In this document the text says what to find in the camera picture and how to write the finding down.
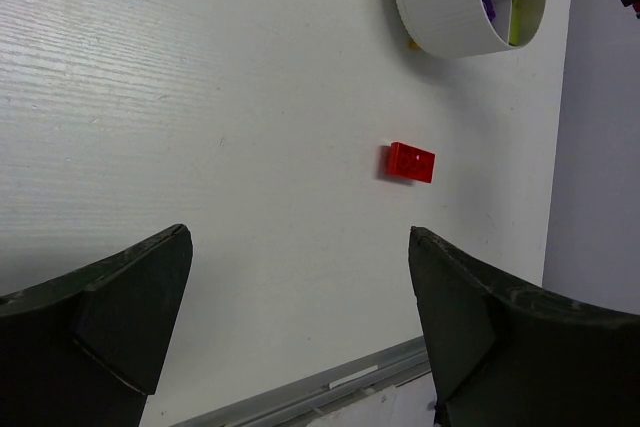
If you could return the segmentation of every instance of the wood grain surface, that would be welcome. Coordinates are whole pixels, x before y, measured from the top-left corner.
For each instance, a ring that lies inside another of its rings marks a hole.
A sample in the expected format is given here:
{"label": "wood grain surface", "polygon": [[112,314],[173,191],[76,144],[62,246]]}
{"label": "wood grain surface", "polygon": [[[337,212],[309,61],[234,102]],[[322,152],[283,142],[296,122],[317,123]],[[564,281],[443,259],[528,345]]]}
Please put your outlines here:
{"label": "wood grain surface", "polygon": [[156,427],[420,335],[411,225],[540,282],[569,1],[442,61],[393,0],[0,0],[0,294],[186,223]]}

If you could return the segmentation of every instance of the gray wall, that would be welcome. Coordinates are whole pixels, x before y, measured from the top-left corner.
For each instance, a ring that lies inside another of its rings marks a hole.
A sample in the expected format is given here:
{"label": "gray wall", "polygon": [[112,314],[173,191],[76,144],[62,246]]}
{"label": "gray wall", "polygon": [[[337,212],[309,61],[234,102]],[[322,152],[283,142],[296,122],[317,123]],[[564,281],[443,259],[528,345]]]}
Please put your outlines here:
{"label": "gray wall", "polygon": [[640,314],[640,21],[572,0],[544,286]]}

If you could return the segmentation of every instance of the red plastic brick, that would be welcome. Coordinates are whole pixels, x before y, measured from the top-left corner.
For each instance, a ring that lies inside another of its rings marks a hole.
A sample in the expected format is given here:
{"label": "red plastic brick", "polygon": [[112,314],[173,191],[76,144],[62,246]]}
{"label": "red plastic brick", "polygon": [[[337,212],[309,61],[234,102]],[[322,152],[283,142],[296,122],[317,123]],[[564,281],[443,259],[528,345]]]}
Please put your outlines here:
{"label": "red plastic brick", "polygon": [[391,144],[391,151],[389,152],[387,175],[430,184],[433,179],[435,163],[435,154],[426,150],[416,149],[410,145],[401,144],[400,142],[394,142]]}

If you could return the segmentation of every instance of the red object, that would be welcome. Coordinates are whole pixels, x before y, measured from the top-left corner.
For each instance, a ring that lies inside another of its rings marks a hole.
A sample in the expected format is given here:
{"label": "red object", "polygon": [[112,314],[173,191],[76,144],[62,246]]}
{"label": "red object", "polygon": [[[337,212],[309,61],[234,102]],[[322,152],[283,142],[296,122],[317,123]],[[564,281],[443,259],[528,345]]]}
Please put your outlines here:
{"label": "red object", "polygon": [[394,142],[391,144],[391,152],[389,152],[387,175],[430,184],[431,179],[433,179],[435,163],[435,154],[426,150],[416,149],[410,145],[401,144],[400,142]]}

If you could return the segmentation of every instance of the yellow object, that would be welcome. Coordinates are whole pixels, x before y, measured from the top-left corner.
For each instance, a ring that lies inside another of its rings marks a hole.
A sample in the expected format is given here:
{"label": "yellow object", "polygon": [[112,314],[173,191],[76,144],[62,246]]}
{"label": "yellow object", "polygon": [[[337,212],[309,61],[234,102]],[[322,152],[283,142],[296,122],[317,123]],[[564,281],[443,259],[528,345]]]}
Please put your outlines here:
{"label": "yellow object", "polygon": [[522,25],[522,2],[513,0],[511,4],[511,28],[509,29],[509,45],[520,45],[520,26]]}

